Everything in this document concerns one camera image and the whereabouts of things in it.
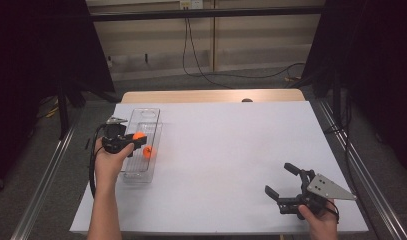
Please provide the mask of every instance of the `white tabletop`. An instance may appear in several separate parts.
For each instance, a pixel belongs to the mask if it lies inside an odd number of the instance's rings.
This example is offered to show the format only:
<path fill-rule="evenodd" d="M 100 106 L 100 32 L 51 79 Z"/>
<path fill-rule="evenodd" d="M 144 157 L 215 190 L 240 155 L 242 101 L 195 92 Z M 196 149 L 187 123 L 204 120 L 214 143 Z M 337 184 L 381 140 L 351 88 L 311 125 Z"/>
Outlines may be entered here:
<path fill-rule="evenodd" d="M 116 195 L 121 230 L 146 235 L 294 234 L 308 231 L 281 215 L 265 192 L 301 193 L 290 162 L 349 189 L 309 102 L 118 104 L 114 116 L 159 108 L 163 123 L 153 181 L 125 184 Z M 89 187 L 71 231 L 88 231 Z M 354 201 L 336 200 L 339 232 L 368 228 Z"/>

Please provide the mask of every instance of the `gray carpet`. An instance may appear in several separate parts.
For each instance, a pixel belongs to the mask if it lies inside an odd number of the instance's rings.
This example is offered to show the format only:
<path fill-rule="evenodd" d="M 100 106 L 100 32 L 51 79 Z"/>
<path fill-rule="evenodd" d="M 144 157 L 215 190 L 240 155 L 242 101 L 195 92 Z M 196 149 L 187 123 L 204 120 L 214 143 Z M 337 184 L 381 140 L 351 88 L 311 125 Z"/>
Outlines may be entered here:
<path fill-rule="evenodd" d="M 301 66 L 290 69 L 290 75 L 299 76 L 302 69 Z M 264 76 L 274 74 L 278 70 L 242 70 L 234 71 L 233 73 Z M 231 76 L 208 76 L 208 78 L 232 88 L 257 89 L 283 88 L 288 84 L 284 81 L 285 76 L 287 76 L 286 72 L 276 77 L 262 79 L 235 78 Z M 204 78 L 185 75 L 115 82 L 115 87 L 118 96 L 122 96 L 127 91 L 222 89 L 222 87 L 208 83 Z M 318 99 L 313 97 L 310 86 L 302 88 L 302 91 L 311 102 L 321 127 L 323 129 L 328 128 L 329 125 L 320 110 Z M 85 150 L 85 146 L 88 139 L 92 137 L 95 128 L 113 113 L 115 107 L 114 104 L 101 101 L 93 95 L 87 93 L 84 95 L 88 99 L 87 106 L 81 111 L 79 125 L 73 134 L 63 161 L 60 163 L 51 190 L 48 192 L 45 202 L 41 207 L 34 227 L 30 232 L 29 239 L 84 239 L 84 236 L 69 232 L 69 228 L 88 181 L 87 165 L 89 152 Z M 43 105 L 40 114 L 48 111 L 51 107 L 50 105 L 51 103 Z M 352 110 L 353 118 L 350 125 L 351 141 L 407 231 L 407 171 L 398 163 L 393 150 L 389 146 L 377 141 L 375 129 L 356 105 L 353 106 Z M 58 114 L 52 118 L 40 119 L 34 135 L 29 140 L 16 165 L 5 178 L 6 187 L 4 191 L 0 192 L 0 239 L 9 239 L 12 236 L 58 144 L 59 132 Z M 326 138 L 350 185 L 350 175 L 347 172 L 343 150 L 337 138 L 333 134 L 327 134 Z M 355 173 L 352 175 L 354 176 L 357 189 L 360 191 L 359 197 L 364 202 L 366 208 L 363 209 L 360 205 L 370 231 L 341 235 L 340 239 L 377 239 L 376 234 L 380 236 L 380 239 L 393 239 L 358 177 Z M 287 236 L 286 238 L 308 239 L 308 236 Z M 193 237 L 134 237 L 133 239 L 166 240 L 193 239 Z M 277 237 L 226 236 L 225 239 L 265 240 L 277 239 Z"/>

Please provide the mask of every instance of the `hand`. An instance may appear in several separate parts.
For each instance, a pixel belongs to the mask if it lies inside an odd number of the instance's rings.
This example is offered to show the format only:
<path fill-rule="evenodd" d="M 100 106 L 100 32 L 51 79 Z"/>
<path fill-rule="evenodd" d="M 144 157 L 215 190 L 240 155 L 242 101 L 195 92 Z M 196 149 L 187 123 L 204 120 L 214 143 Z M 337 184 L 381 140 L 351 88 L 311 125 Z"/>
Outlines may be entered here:
<path fill-rule="evenodd" d="M 327 202 L 327 208 L 334 207 Z M 312 240 L 337 240 L 337 218 L 328 211 L 322 211 L 318 216 L 313 215 L 305 205 L 299 206 L 299 212 L 303 215 L 310 226 L 310 237 Z"/>
<path fill-rule="evenodd" d="M 94 151 L 97 152 L 95 174 L 97 188 L 113 187 L 125 158 L 134 150 L 134 144 L 127 145 L 117 154 L 111 154 L 104 150 L 101 138 L 97 139 Z"/>

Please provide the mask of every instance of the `clear plastic container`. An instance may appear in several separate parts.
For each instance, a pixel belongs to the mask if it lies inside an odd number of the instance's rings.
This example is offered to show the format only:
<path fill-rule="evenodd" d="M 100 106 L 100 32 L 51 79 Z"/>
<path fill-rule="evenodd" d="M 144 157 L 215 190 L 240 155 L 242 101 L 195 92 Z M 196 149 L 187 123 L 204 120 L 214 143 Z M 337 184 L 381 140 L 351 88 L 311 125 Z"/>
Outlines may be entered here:
<path fill-rule="evenodd" d="M 132 111 L 126 134 L 142 132 L 147 136 L 147 143 L 136 149 L 132 157 L 126 159 L 123 174 L 125 183 L 150 183 L 153 180 L 162 123 L 160 109 L 137 108 Z"/>

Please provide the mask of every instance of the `electrical outlet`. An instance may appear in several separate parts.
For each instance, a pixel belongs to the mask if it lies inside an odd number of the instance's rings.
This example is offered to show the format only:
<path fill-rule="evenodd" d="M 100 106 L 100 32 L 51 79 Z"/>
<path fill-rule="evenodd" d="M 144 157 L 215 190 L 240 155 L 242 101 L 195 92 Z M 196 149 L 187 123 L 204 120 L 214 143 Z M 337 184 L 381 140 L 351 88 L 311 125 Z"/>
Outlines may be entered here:
<path fill-rule="evenodd" d="M 180 10 L 191 9 L 191 1 L 190 0 L 179 1 L 179 9 Z"/>
<path fill-rule="evenodd" d="M 203 9 L 203 0 L 191 0 L 191 9 Z"/>

